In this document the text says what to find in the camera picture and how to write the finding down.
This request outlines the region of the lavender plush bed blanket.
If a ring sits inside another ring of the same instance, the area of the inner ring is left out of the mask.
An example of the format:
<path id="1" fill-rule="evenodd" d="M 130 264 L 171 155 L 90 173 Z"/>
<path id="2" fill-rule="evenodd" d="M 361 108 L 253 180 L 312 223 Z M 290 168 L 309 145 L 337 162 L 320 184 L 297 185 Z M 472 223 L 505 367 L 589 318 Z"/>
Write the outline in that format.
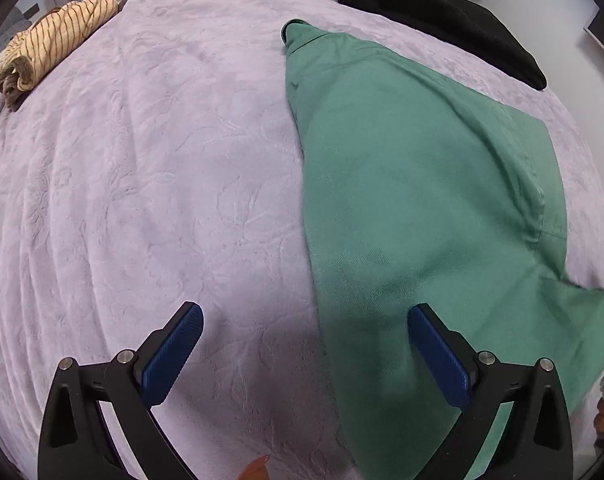
<path id="1" fill-rule="evenodd" d="M 0 448 L 26 478 L 58 362 L 134 348 L 186 300 L 204 333 L 157 418 L 198 477 L 229 479 L 268 455 L 276 479 L 365 478 L 305 238 L 282 38 L 295 20 L 542 122 L 564 186 L 569 281 L 604 290 L 602 186 L 552 92 L 337 0 L 130 0 L 22 107 L 0 98 Z M 568 405 L 579 469 L 595 457 L 600 377 Z"/>

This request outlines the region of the black folded garment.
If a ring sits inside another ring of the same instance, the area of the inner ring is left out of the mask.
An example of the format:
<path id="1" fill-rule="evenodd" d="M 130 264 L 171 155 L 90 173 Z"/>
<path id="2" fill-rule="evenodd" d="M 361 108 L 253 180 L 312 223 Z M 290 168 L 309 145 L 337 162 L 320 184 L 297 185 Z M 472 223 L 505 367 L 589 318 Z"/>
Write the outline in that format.
<path id="1" fill-rule="evenodd" d="M 468 0 L 338 0 L 364 12 L 424 32 L 475 55 L 529 87 L 542 91 L 547 79 L 533 55 L 496 16 Z"/>

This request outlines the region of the beige striped folded garment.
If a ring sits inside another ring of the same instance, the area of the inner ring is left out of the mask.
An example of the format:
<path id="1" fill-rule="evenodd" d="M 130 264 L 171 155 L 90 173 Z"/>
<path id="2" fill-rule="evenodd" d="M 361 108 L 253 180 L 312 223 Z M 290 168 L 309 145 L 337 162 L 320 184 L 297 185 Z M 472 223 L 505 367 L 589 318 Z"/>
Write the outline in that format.
<path id="1" fill-rule="evenodd" d="M 120 13 L 127 0 L 81 0 L 57 6 L 16 32 L 0 51 L 0 94 L 17 110 L 57 65 Z"/>

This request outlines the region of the green work jacket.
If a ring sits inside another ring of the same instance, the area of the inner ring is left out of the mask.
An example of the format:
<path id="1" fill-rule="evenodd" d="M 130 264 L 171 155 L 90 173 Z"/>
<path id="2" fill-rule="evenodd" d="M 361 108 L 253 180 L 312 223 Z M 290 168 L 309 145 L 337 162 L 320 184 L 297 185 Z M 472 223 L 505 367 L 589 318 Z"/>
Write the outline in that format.
<path id="1" fill-rule="evenodd" d="M 604 290 L 566 271 L 545 125 L 381 44 L 282 31 L 303 222 L 343 433 L 367 479 L 413 479 L 454 424 L 406 315 L 474 348 L 556 364 L 575 408 L 604 371 Z"/>

